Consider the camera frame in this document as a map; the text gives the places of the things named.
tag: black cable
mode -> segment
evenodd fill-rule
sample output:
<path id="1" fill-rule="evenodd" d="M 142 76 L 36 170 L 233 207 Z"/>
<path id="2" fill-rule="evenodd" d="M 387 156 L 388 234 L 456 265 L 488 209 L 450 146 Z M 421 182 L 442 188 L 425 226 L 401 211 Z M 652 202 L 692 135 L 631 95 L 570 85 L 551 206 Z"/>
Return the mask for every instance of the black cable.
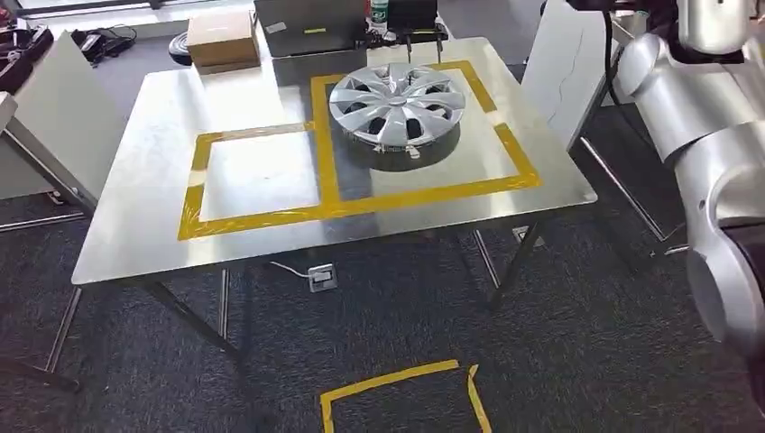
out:
<path id="1" fill-rule="evenodd" d="M 654 149 L 653 143 L 647 139 L 641 132 L 641 130 L 635 126 L 635 124 L 632 123 L 632 120 L 627 115 L 627 113 L 624 111 L 624 107 L 622 106 L 622 101 L 619 100 L 619 97 L 616 96 L 616 91 L 613 89 L 613 76 L 616 75 L 616 71 L 619 68 L 619 57 L 616 58 L 616 61 L 611 62 L 611 50 L 613 48 L 613 25 L 611 23 L 611 13 L 604 11 L 603 12 L 603 19 L 605 24 L 605 56 L 604 56 L 604 68 L 605 68 L 605 85 L 608 88 L 608 95 L 613 100 L 613 104 L 616 106 L 616 109 L 619 111 L 619 114 L 622 115 L 624 118 L 624 122 L 627 123 L 627 125 L 638 135 L 638 137 L 641 139 L 641 141 L 646 144 L 650 149 Z"/>

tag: yellow tape square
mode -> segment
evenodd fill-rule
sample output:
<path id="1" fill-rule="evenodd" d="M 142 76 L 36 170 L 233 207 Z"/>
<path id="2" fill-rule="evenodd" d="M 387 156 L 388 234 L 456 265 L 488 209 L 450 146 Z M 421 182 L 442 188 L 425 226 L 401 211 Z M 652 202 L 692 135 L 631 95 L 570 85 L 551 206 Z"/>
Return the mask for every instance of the yellow tape square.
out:
<path id="1" fill-rule="evenodd" d="M 486 91 L 481 79 L 467 60 L 450 61 L 429 65 L 433 69 L 459 69 L 465 76 L 471 90 L 485 113 L 497 110 L 496 104 Z M 350 217 L 373 212 L 392 210 L 401 207 L 425 205 L 439 201 L 454 200 L 472 196 L 482 196 L 513 189 L 526 189 L 542 184 L 539 174 L 531 165 L 515 136 L 507 124 L 499 124 L 494 131 L 502 141 L 505 151 L 518 170 L 517 175 L 499 179 L 479 180 L 476 182 L 418 189 L 377 197 L 359 198 L 343 201 L 337 186 L 335 156 L 329 129 L 329 111 L 327 108 L 327 86 L 337 83 L 344 75 L 329 75 L 311 79 L 311 106 L 313 121 L 305 124 L 287 124 L 252 128 L 241 131 L 201 134 L 197 137 L 196 149 L 191 163 L 189 186 L 183 203 L 178 239 L 180 241 L 209 235 L 240 232 L 268 226 L 281 226 L 305 221 L 329 218 Z M 317 144 L 318 186 L 320 204 L 312 207 L 299 207 L 260 214 L 233 216 L 210 221 L 200 221 L 202 197 L 205 191 L 204 173 L 214 143 L 286 134 L 301 131 L 313 131 Z"/>

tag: black device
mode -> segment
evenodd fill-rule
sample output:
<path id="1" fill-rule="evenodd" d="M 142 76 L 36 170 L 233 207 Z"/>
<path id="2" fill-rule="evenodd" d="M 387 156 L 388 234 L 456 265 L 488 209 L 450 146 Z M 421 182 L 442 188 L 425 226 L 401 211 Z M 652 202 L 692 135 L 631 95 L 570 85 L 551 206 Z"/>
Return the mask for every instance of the black device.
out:
<path id="1" fill-rule="evenodd" d="M 388 29 L 392 32 L 434 29 L 438 0 L 390 0 Z"/>
<path id="2" fill-rule="evenodd" d="M 82 51 L 82 54 L 86 59 L 88 59 L 88 61 L 93 61 L 101 52 L 101 46 L 104 44 L 105 40 L 106 38 L 102 34 L 89 34 L 79 45 L 79 50 Z"/>

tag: power outlet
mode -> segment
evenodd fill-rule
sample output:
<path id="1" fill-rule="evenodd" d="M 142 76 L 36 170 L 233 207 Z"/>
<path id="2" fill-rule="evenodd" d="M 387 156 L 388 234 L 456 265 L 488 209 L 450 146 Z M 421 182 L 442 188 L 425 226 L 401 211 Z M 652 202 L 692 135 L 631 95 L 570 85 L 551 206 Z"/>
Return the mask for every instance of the power outlet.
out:
<path id="1" fill-rule="evenodd" d="M 336 289 L 335 265 L 329 263 L 309 268 L 309 286 L 312 293 Z"/>

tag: yellow tape marking on floor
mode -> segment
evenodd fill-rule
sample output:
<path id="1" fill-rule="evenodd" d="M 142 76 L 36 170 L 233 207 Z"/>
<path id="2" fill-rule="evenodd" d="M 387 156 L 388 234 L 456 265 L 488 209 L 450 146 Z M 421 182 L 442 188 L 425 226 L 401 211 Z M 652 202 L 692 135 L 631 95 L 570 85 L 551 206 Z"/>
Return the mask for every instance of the yellow tape marking on floor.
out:
<path id="1" fill-rule="evenodd" d="M 342 399 L 343 397 L 357 394 L 359 392 L 364 392 L 378 386 L 404 381 L 406 379 L 411 379 L 412 377 L 422 376 L 425 374 L 453 370 L 457 367 L 459 367 L 459 362 L 456 359 L 452 359 L 449 361 L 442 361 L 440 363 L 408 368 L 400 372 L 385 374 L 383 376 L 374 377 L 366 381 L 347 385 L 343 388 L 338 388 L 330 392 L 325 392 L 321 394 L 321 397 L 319 398 L 319 401 L 321 402 L 321 418 L 324 422 L 324 432 L 334 433 L 335 431 L 335 425 L 332 423 L 332 401 Z"/>
<path id="2" fill-rule="evenodd" d="M 470 396 L 470 402 L 473 403 L 473 410 L 475 410 L 475 417 L 478 418 L 478 424 L 481 425 L 483 433 L 491 433 L 492 425 L 489 423 L 489 419 L 486 417 L 484 411 L 484 405 L 481 403 L 481 397 L 478 397 L 478 390 L 475 388 L 475 372 L 478 371 L 478 364 L 470 367 L 470 372 L 467 374 L 467 395 Z"/>

